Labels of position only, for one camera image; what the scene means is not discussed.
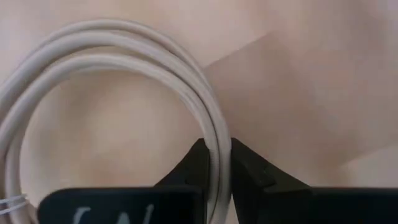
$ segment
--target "fabric surface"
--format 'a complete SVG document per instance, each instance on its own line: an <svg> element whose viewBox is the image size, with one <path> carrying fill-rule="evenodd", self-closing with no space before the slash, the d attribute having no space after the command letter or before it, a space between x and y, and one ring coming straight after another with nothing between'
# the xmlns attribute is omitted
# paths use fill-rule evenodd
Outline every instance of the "fabric surface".
<svg viewBox="0 0 398 224"><path fill-rule="evenodd" d="M275 165L312 185L397 187L397 7L391 0L0 0L0 80L65 24L136 20L198 59L232 136ZM182 102L153 80L123 72L76 78L47 95L30 122L22 188L38 204L64 187L154 184L200 137Z"/></svg>

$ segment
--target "coiled cable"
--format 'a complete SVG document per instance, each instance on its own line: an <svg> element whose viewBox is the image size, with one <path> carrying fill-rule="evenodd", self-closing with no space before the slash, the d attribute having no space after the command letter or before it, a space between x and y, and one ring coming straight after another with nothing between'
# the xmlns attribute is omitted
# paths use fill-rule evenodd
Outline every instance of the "coiled cable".
<svg viewBox="0 0 398 224"><path fill-rule="evenodd" d="M87 53L117 47L128 54ZM225 222L230 200L231 139L209 83L200 66L181 46L150 27L131 21L100 19L78 22L51 34L19 65L0 88L0 169L4 169L7 215L0 224L36 223L35 209L21 193L19 154L30 117L39 101L74 75L112 69L139 72L176 91L193 113L210 149L207 222Z"/></svg>

